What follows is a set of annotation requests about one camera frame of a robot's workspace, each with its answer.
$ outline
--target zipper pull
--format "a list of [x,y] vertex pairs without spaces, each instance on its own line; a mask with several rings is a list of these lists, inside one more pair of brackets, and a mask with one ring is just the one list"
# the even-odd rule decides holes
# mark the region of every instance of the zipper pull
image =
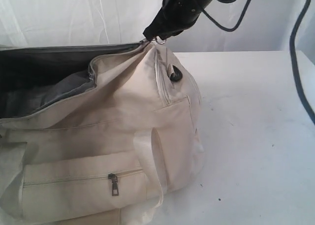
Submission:
[[111,173],[108,175],[108,179],[112,181],[112,196],[119,196],[117,176]]

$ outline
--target bag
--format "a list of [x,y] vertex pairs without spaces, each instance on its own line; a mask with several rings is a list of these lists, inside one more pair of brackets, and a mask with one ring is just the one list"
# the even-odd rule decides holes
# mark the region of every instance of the bag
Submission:
[[15,49],[0,60],[0,206],[10,216],[88,223],[159,196],[136,224],[146,223],[201,169],[200,93],[166,47]]

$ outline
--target side pocket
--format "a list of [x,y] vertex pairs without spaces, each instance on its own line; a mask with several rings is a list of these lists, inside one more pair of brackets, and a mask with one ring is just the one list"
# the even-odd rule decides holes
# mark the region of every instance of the side pocket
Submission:
[[22,219],[49,223],[146,200],[146,176],[134,152],[27,165]]

